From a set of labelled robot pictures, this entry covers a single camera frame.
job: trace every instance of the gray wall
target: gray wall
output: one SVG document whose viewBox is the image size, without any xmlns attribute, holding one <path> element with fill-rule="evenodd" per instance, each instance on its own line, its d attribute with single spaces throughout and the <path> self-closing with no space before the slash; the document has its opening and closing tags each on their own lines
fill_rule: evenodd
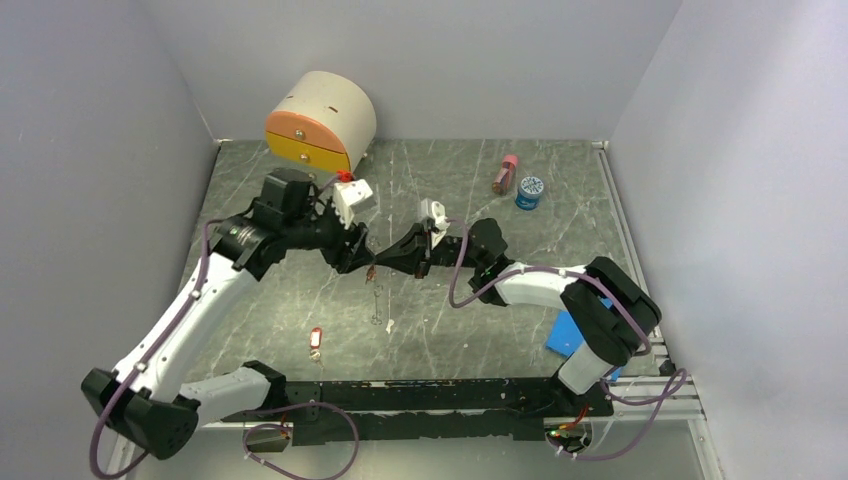
<svg viewBox="0 0 848 480">
<path fill-rule="evenodd" d="M 612 137 L 729 479 L 848 478 L 848 5 L 684 2 Z"/>
<path fill-rule="evenodd" d="M 80 381 L 172 298 L 214 151 L 135 2 L 0 2 L 0 477 L 89 478 Z"/>
<path fill-rule="evenodd" d="M 145 0 L 218 138 L 300 76 L 357 82 L 378 135 L 606 139 L 680 0 Z"/>
</svg>

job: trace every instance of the table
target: table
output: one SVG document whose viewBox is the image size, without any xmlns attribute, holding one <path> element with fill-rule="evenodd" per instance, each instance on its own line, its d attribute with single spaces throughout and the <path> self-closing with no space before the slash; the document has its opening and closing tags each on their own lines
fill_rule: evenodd
<svg viewBox="0 0 848 480">
<path fill-rule="evenodd" d="M 400 239 L 417 220 L 419 200 L 445 205 L 448 216 L 498 220 L 510 258 L 529 264 L 572 266 L 605 255 L 625 271 L 624 240 L 603 172 L 586 141 L 376 140 L 356 170 L 368 180 L 377 205 L 358 216 L 371 230 L 371 247 L 381 250 Z M 536 210 L 499 197 L 491 183 L 506 154 L 519 157 L 517 179 L 535 175 L 545 182 Z M 261 141 L 222 144 L 198 220 L 224 218 L 244 210 L 258 195 L 267 173 L 296 166 L 270 153 Z M 312 171 L 318 182 L 328 174 Z M 197 261 L 198 232 L 183 281 Z M 459 234 L 452 227 L 451 234 Z M 382 288 L 365 269 L 338 275 L 316 251 L 289 252 L 259 286 L 246 295 L 214 333 L 186 381 L 230 372 L 246 360 L 260 360 L 289 380 L 400 380 L 549 376 L 562 357 L 544 343 L 558 312 L 516 305 L 447 304 L 450 269 L 434 267 L 416 280 L 378 268 Z M 461 277 L 458 298 L 471 293 Z M 382 324 L 371 317 L 379 310 Z M 308 356 L 309 333 L 324 331 L 323 367 Z M 656 375 L 650 359 L 628 366 L 632 375 Z"/>
</svg>

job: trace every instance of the metal frame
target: metal frame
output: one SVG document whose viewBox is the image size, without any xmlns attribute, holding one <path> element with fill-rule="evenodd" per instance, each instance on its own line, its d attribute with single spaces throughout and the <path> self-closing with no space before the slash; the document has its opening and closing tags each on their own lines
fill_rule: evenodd
<svg viewBox="0 0 848 480">
<path fill-rule="evenodd" d="M 630 228 L 627 225 L 627 220 L 624 215 L 624 209 L 621 204 L 621 198 L 618 195 L 618 190 L 615 186 L 613 174 L 610 169 L 607 158 L 606 149 L 609 142 L 592 142 L 592 155 L 598 162 L 598 167 L 602 172 L 602 177 L 609 192 L 610 207 L 614 212 L 616 227 L 619 236 L 624 241 L 625 256 L 630 267 L 630 273 L 639 286 L 648 292 L 648 286 L 642 272 L 641 264 L 636 253 L 636 247 L 633 243 L 633 237 L 630 234 Z M 668 359 L 668 349 L 665 345 L 662 332 L 659 327 L 651 332 L 652 348 L 656 354 L 657 364 L 662 364 Z M 661 393 L 667 377 L 659 376 L 643 376 L 643 377 L 622 377 L 618 382 L 611 386 L 611 390 L 618 396 L 638 399 L 639 397 L 656 396 Z M 718 456 L 713 445 L 712 436 L 707 425 L 706 416 L 701 406 L 698 391 L 695 387 L 694 380 L 690 377 L 687 384 L 673 397 L 667 399 L 662 406 L 662 410 L 657 416 L 657 421 L 686 421 L 689 425 L 689 431 L 692 435 L 692 442 L 698 456 L 698 461 L 701 466 L 704 478 L 708 480 L 724 479 L 724 471 L 721 468 Z M 644 422 L 653 411 L 653 405 L 632 407 L 623 404 L 615 404 L 615 414 L 612 417 L 592 417 L 593 421 L 638 421 Z M 554 417 L 546 418 L 545 425 L 555 425 L 573 421 L 570 417 Z M 229 430 L 229 429 L 246 429 L 257 425 L 258 422 L 214 422 L 207 424 L 201 428 L 204 430 Z M 133 458 L 135 445 L 123 437 L 118 437 L 112 457 L 109 461 L 109 470 L 116 471 L 124 468 Z"/>
</svg>

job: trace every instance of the red key tag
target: red key tag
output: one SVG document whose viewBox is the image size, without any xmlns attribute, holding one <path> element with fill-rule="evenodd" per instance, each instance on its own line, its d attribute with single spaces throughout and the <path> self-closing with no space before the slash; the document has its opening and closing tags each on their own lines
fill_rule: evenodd
<svg viewBox="0 0 848 480">
<path fill-rule="evenodd" d="M 323 335 L 323 330 L 321 327 L 315 327 L 312 329 L 312 333 L 309 334 L 309 348 L 316 349 L 321 346 L 321 335 Z"/>
</svg>

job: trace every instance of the yellow drawer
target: yellow drawer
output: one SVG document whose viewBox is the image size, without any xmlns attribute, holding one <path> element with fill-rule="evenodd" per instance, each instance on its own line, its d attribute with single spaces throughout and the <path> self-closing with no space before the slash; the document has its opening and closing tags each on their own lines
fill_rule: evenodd
<svg viewBox="0 0 848 480">
<path fill-rule="evenodd" d="M 333 173 L 351 169 L 345 153 L 333 152 L 268 131 L 265 132 L 265 139 L 274 155 Z"/>
</svg>

